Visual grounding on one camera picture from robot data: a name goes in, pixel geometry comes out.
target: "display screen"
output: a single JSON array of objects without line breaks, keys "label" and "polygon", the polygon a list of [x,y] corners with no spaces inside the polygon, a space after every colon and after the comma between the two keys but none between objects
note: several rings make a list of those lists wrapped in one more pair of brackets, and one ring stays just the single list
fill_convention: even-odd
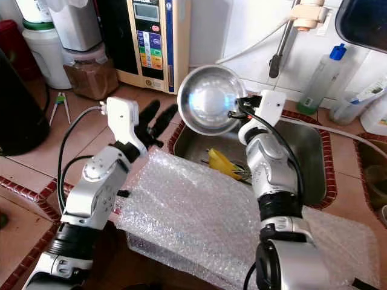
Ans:
[{"label": "display screen", "polygon": [[149,21],[159,21],[158,16],[158,7],[147,4],[134,4],[135,17],[138,19],[149,20]]}]

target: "yellow object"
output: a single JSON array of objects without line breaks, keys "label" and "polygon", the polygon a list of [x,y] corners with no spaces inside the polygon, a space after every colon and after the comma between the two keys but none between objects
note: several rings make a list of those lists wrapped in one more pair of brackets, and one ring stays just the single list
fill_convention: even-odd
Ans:
[{"label": "yellow object", "polygon": [[211,148],[208,151],[208,155],[210,157],[210,168],[220,171],[223,174],[229,175],[236,180],[241,179],[241,176],[233,172],[234,170],[239,170],[238,166],[232,164],[222,153],[220,153],[214,148]]}]

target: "blue bottle cap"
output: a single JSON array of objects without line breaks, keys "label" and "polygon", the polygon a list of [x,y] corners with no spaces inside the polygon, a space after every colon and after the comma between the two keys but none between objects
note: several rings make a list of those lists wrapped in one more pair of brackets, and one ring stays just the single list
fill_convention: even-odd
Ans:
[{"label": "blue bottle cap", "polygon": [[346,48],[344,47],[344,43],[340,44],[340,46],[335,46],[329,55],[331,59],[340,60],[343,58],[346,52]]}]

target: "bubble wrap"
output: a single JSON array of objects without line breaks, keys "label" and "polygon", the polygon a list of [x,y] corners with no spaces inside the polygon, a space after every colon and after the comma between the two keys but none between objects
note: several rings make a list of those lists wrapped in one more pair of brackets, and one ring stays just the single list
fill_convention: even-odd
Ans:
[{"label": "bubble wrap", "polygon": [[[242,289],[259,242],[259,209],[250,187],[210,168],[153,151],[120,199],[117,224],[128,246],[222,289]],[[356,222],[304,208],[331,274],[331,289],[355,277],[379,282],[377,242]],[[250,289],[256,289],[255,279]]]}]

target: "scissors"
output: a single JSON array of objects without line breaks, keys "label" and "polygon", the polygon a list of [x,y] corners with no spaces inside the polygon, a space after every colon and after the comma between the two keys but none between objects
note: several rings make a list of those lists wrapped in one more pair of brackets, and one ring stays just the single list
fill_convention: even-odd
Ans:
[{"label": "scissors", "polygon": [[56,100],[55,100],[55,105],[54,105],[53,112],[51,113],[50,126],[51,126],[51,123],[53,122],[53,118],[55,116],[56,109],[58,108],[58,105],[60,105],[60,104],[65,104],[67,120],[68,120],[68,123],[71,124],[70,113],[68,112],[68,105],[67,105],[66,95],[65,95],[64,92],[59,92],[58,96],[56,97]]}]

